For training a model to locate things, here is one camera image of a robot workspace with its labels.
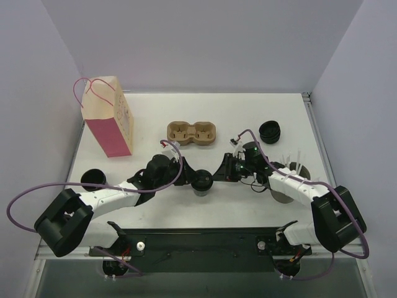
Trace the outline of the dark cup with EAT print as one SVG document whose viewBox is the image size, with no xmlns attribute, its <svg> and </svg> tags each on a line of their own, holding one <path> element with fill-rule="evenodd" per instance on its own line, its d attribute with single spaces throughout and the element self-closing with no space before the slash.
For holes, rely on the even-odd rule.
<svg viewBox="0 0 397 298">
<path fill-rule="evenodd" d="M 207 183 L 200 183 L 197 181 L 196 183 L 192 183 L 192 189 L 196 196 L 204 197 L 208 194 L 210 189 L 213 186 L 213 182 L 209 181 Z"/>
</svg>

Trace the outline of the stack of black cup lids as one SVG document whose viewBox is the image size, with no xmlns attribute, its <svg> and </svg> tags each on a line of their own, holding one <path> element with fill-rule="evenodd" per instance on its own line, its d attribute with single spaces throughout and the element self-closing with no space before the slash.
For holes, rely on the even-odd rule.
<svg viewBox="0 0 397 298">
<path fill-rule="evenodd" d="M 281 135 L 279 123 L 275 120 L 264 122 L 259 127 L 259 135 L 261 140 L 268 145 L 277 143 Z"/>
</svg>

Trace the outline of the black paper cup with lettering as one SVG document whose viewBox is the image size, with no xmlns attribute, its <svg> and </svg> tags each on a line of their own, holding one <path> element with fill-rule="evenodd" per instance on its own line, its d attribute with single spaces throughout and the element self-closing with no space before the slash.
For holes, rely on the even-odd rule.
<svg viewBox="0 0 397 298">
<path fill-rule="evenodd" d="M 81 176 L 81 183 L 83 184 L 107 184 L 107 178 L 106 175 L 103 171 L 100 169 L 90 169 L 86 171 L 82 176 Z M 97 190 L 102 189 L 101 187 L 98 186 L 83 186 L 83 189 L 87 192 L 94 192 Z"/>
</svg>

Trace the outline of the black cup lid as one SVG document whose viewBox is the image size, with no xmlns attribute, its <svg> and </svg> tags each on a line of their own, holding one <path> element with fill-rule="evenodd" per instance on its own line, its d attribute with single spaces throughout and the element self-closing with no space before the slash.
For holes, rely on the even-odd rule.
<svg viewBox="0 0 397 298">
<path fill-rule="evenodd" d="M 192 185 L 201 188 L 211 187 L 213 185 L 212 174 L 205 169 L 197 170 Z"/>
</svg>

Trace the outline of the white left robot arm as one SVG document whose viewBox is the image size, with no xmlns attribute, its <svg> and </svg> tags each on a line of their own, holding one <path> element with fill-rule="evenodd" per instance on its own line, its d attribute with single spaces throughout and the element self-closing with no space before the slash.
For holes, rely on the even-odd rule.
<svg viewBox="0 0 397 298">
<path fill-rule="evenodd" d="M 196 171 L 185 158 L 154 155 L 145 169 L 118 184 L 116 189 L 61 191 L 37 219 L 34 229 L 57 257 L 66 256 L 84 239 L 92 238 L 92 233 L 87 233 L 91 220 L 118 209 L 142 205 L 167 184 L 183 186 L 196 178 Z"/>
</svg>

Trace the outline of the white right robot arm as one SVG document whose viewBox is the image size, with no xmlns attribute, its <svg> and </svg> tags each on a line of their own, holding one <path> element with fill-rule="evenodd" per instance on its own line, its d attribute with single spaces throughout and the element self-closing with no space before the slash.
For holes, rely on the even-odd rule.
<svg viewBox="0 0 397 298">
<path fill-rule="evenodd" d="M 270 162 L 255 142 L 236 143 L 233 153 L 225 153 L 214 181 L 239 182 L 252 177 L 271 191 L 283 194 L 311 210 L 312 220 L 293 220 L 277 229 L 276 248 L 291 252 L 299 245 L 321 245 L 328 251 L 341 251 L 367 231 L 366 223 L 349 190 L 313 182 Z"/>
</svg>

